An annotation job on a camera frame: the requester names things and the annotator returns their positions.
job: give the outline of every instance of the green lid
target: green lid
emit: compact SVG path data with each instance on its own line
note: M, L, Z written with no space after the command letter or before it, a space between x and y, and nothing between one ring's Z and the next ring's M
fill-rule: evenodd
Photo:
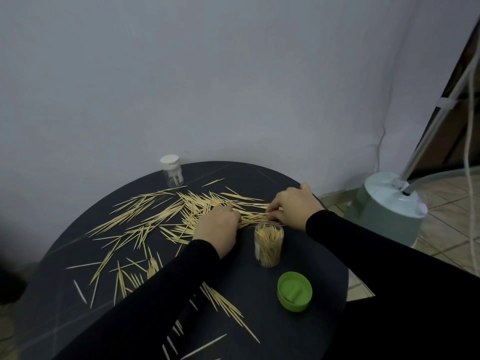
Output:
M278 279L276 295L287 310L302 312L312 299L312 285L299 272L285 272Z

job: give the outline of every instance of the clear plastic container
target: clear plastic container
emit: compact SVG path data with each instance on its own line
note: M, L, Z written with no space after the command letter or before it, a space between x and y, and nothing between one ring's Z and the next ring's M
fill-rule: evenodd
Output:
M261 266L271 268L280 261L284 232L280 224L265 221L255 226L255 259Z
M182 167L178 155L165 155L160 159L168 187L178 187L183 184Z

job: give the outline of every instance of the table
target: table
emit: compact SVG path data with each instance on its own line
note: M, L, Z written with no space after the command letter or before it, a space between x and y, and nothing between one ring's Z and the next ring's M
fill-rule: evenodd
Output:
M201 162L182 166L182 192L225 192L227 186L241 195L272 201L287 187L299 183L271 169L237 162ZM211 186L201 186L225 178ZM97 265L75 269L68 266L101 262L108 248L105 241L93 241L87 231L112 218L112 206L142 193L167 188L161 171L141 177L117 189L90 207L77 218L55 241L39 263L30 284L17 304L16 338L21 359L50 359L87 326L113 306L116 266L111 260L102 271L93 308L82 302L73 280L82 289L87 301L93 285L88 286ZM128 223L107 233L113 236L127 227L152 216L157 211L139 215ZM147 238L148 246L159 252L164 265L172 260L178 246L165 240L158 232ZM125 245L114 259L125 261L144 259L143 250ZM197 353L192 359L319 359L332 339L344 309L348 289L348 269L325 247L309 239L305 233L285 227L282 257L278 266L263 268L254 256L254 230L239 230L237 245L224 260L224 270L208 284L233 303L244 315L250 334L222 311L215 312L206 298L197 293L195 303L180 316L185 335L173 341L181 356L205 345L220 335L228 335L214 345ZM305 275L313 287L313 298L303 313L291 313L277 299L277 281L287 271Z

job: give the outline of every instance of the garment steamer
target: garment steamer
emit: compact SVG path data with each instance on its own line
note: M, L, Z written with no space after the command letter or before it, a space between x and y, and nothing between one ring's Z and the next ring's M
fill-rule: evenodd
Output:
M369 176L358 190L357 196L347 208L344 218L366 229L376 232L389 239L395 240L407 246L413 246L417 239L423 218L428 214L425 203L421 200L415 189L422 184L451 177L465 175L468 182L470 200L470 254L472 256L475 274L479 270L475 258L473 239L475 238L475 207L473 202L473 187L471 174L480 174L480 165L469 165L469 151L473 127L474 114L474 90L473 79L475 69L480 57L480 32L477 48L470 64L465 69L458 83L453 88L447 102L450 106L440 109L434 120L427 128L417 149L401 175L390 172L379 172ZM409 175L415 168L420 157L425 152L430 141L435 136L438 128L447 117L451 108L455 105L460 92L468 82L468 125L463 156L463 169L455 169L428 175L413 182L407 182Z

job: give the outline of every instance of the black sleeve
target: black sleeve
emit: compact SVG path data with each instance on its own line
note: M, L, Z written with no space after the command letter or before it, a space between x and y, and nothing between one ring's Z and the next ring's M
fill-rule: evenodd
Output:
M413 248L367 230L330 211L307 221L306 231L377 296L477 298L480 278Z
M219 262L209 242L193 240L54 359L147 359L152 346L162 353L161 345L179 314Z

